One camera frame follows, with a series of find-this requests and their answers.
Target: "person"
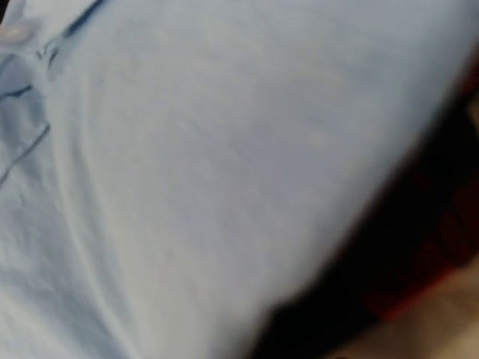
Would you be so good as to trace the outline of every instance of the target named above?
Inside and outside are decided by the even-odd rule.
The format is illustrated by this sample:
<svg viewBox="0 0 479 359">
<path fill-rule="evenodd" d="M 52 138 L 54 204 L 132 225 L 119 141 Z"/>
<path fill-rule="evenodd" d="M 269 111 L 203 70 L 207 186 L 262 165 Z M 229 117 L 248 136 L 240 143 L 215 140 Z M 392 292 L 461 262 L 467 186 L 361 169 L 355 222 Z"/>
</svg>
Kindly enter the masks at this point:
<svg viewBox="0 0 479 359">
<path fill-rule="evenodd" d="M 240 358 L 432 125 L 472 9 L 12 0 L 2 355 Z"/>
</svg>

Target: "light blue shirt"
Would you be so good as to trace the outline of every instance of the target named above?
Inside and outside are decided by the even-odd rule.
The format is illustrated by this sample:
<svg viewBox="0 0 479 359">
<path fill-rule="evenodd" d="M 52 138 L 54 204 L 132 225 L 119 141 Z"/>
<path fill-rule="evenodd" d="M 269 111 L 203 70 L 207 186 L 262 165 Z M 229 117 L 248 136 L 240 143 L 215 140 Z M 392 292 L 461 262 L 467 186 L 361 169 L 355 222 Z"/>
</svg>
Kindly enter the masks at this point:
<svg viewBox="0 0 479 359">
<path fill-rule="evenodd" d="M 0 357 L 240 358 L 431 124 L 472 0 L 12 0 Z"/>
</svg>

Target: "shirt collar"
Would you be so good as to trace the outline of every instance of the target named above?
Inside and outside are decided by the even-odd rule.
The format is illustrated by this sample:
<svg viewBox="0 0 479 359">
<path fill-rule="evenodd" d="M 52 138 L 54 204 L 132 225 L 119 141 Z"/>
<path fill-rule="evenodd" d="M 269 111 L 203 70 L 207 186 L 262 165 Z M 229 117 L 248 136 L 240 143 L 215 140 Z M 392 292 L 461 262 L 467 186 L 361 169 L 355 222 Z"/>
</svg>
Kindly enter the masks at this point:
<svg viewBox="0 0 479 359">
<path fill-rule="evenodd" d="M 8 29 L 13 28 L 19 30 L 17 43 L 28 42 L 28 45 L 23 47 L 40 49 L 62 36 L 99 2 L 102 1 L 10 0 L 2 22 L 5 34 L 3 39 L 0 34 L 0 42 L 7 46 L 15 45 L 15 36 L 7 36 Z"/>
</svg>

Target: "beige surface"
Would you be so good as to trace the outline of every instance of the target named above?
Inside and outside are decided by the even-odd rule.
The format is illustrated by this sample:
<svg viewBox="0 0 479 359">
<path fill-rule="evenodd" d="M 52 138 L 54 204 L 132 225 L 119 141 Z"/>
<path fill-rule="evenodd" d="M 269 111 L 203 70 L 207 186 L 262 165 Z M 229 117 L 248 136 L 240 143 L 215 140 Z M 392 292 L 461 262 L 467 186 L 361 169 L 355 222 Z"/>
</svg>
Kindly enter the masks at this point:
<svg viewBox="0 0 479 359">
<path fill-rule="evenodd" d="M 328 359 L 478 359 L 479 260 Z"/>
</svg>

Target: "shirt button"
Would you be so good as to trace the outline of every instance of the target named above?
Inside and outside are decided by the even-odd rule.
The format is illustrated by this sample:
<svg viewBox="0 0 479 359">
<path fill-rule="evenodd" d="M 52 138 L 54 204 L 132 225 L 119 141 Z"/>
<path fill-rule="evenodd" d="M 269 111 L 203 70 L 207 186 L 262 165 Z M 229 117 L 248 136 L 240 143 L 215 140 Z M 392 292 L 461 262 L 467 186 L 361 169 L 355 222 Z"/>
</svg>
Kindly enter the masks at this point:
<svg viewBox="0 0 479 359">
<path fill-rule="evenodd" d="M 0 43 L 10 45 L 22 43 L 31 36 L 31 29 L 26 24 L 0 25 Z"/>
</svg>

